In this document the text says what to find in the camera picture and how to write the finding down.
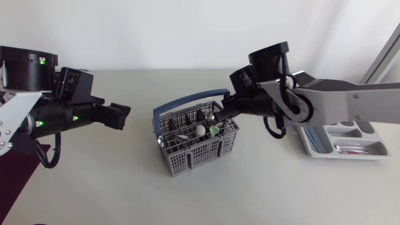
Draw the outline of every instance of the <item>dark red mat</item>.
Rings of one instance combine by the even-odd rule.
[[[47,144],[42,147],[46,152],[50,149]],[[27,155],[15,149],[0,156],[0,224],[39,163],[36,154]]]

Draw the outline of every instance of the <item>black cable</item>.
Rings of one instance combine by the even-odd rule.
[[[295,106],[289,99],[289,94],[286,91],[286,89],[288,88],[286,86],[286,76],[288,76],[288,61],[286,59],[286,55],[283,54],[281,56],[282,59],[282,76],[279,80],[279,90],[281,92],[281,98],[283,100],[283,103],[294,113],[294,114],[298,114],[299,113],[299,108],[297,106]]]
[[[45,168],[54,168],[57,166],[57,163],[60,159],[60,154],[61,154],[61,133],[56,133],[54,134],[55,136],[55,148],[54,150],[54,155],[49,162],[47,154],[44,152],[42,146],[40,145],[39,141],[36,141],[36,147],[37,147],[37,156],[39,157],[40,162],[43,164]]]
[[[275,131],[273,131],[273,130],[269,127],[269,124],[268,124],[268,117],[266,117],[266,116],[264,116],[264,124],[265,124],[265,129],[267,129],[268,133],[269,133],[272,137],[274,137],[274,138],[276,138],[276,139],[282,139],[282,138],[286,135],[286,128],[282,128],[280,134],[278,134],[278,133],[276,133]]]
[[[295,89],[298,83],[296,82],[296,78],[292,74],[288,74],[287,76],[291,77],[293,80],[293,87],[292,89]]]

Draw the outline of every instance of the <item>white wall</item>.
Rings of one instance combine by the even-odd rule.
[[[394,0],[0,0],[0,45],[92,70],[238,69],[289,41],[291,71],[359,81],[399,12]]]

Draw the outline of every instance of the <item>green utensil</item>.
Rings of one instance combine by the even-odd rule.
[[[210,126],[211,138],[213,138],[219,132],[219,128],[216,126]]]

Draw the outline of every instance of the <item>blue basket handle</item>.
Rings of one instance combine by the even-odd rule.
[[[169,103],[163,104],[162,106],[157,107],[156,109],[153,109],[153,118],[154,118],[154,133],[156,133],[156,138],[160,136],[160,114],[165,113],[168,110],[171,110],[173,108],[176,108],[178,106],[181,106],[186,103],[190,103],[191,101],[195,101],[198,99],[203,99],[203,98],[208,98],[208,97],[213,97],[213,96],[220,96],[223,95],[224,98],[229,97],[230,92],[228,89],[216,89],[216,90],[211,90],[211,91],[204,91],[196,94],[192,94],[186,97],[181,97],[180,99],[173,100]]]

